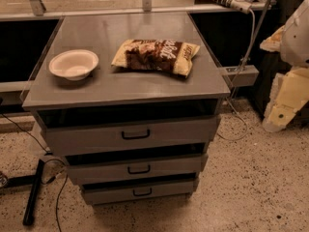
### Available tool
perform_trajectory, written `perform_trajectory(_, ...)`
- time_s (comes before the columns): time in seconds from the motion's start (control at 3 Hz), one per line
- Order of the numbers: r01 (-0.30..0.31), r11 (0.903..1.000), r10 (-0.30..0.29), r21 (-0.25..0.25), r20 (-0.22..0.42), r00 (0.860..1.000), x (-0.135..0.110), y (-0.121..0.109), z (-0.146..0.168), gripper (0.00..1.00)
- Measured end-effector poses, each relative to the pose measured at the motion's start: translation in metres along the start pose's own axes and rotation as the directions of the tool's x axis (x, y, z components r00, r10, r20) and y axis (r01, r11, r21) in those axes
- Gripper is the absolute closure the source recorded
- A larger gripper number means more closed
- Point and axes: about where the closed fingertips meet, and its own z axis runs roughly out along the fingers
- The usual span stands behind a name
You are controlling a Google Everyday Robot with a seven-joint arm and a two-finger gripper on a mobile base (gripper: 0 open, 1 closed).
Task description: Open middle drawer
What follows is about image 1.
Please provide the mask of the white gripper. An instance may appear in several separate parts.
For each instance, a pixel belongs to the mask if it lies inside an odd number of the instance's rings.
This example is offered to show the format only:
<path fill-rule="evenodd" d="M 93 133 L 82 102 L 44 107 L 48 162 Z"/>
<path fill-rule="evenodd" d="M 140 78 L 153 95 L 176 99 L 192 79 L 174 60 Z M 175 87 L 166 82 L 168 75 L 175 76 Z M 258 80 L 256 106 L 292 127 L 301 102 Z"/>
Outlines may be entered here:
<path fill-rule="evenodd" d="M 283 76 L 274 106 L 265 112 L 263 128 L 268 132 L 283 130 L 308 102 L 309 69 L 293 67 Z"/>

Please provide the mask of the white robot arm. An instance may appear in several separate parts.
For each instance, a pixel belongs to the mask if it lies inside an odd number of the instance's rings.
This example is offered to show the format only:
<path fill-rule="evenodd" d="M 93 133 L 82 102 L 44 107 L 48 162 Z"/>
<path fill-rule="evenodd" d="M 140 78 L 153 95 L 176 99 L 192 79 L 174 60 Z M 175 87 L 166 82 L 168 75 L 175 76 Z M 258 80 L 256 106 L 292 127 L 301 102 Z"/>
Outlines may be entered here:
<path fill-rule="evenodd" d="M 265 111 L 264 129 L 278 132 L 309 102 L 309 0 L 303 0 L 285 25 L 261 42 L 260 49 L 279 52 L 281 60 L 292 66 L 274 78 Z"/>

